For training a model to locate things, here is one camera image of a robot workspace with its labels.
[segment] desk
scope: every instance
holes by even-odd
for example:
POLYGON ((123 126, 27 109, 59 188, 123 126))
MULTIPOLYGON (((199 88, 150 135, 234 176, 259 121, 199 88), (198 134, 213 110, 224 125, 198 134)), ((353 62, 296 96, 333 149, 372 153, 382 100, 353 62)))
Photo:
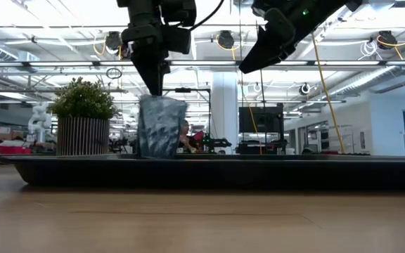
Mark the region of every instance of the desk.
POLYGON ((0 166, 0 252, 405 253, 405 195, 32 188, 0 166))

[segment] green plant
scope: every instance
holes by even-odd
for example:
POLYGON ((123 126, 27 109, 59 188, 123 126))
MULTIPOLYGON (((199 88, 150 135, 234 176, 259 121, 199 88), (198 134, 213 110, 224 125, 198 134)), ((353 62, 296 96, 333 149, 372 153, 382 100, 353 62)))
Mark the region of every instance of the green plant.
POLYGON ((85 117, 107 120, 119 112, 113 104, 113 97, 104 90, 101 83, 83 81, 82 77, 73 78, 70 84, 56 95, 51 109, 59 118, 85 117))

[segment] computer monitor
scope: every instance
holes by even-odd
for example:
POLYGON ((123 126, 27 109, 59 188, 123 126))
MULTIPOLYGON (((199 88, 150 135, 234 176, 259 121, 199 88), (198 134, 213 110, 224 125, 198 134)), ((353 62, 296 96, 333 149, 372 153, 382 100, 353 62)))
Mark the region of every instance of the computer monitor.
POLYGON ((281 133, 283 131, 283 107, 249 108, 240 107, 240 133, 256 133, 252 119, 254 118, 257 133, 281 133))

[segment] white pillar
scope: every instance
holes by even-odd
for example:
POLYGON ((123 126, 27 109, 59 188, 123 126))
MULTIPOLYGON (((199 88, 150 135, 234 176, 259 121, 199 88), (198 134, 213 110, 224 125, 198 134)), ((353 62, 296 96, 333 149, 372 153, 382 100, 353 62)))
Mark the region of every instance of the white pillar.
POLYGON ((212 74, 212 137, 226 138, 232 148, 215 148, 224 150, 227 155, 235 154, 238 145, 238 87, 237 73, 214 72, 212 74))

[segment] black robotic arm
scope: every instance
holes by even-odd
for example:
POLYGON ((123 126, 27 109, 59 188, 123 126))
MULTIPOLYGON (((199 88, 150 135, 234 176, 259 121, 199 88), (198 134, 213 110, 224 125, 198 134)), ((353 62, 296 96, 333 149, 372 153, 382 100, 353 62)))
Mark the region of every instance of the black robotic arm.
MULTIPOLYGON (((122 33, 124 46, 130 44, 131 60, 151 94, 160 96, 163 77, 169 73, 169 62, 165 60, 169 51, 188 54, 191 31, 214 12, 195 25, 195 0, 117 2, 129 11, 130 23, 122 33)), ((285 60, 301 40, 345 4, 355 11, 362 0, 255 0, 252 11, 267 24, 259 27, 257 43, 240 64, 240 70, 249 73, 285 60)))

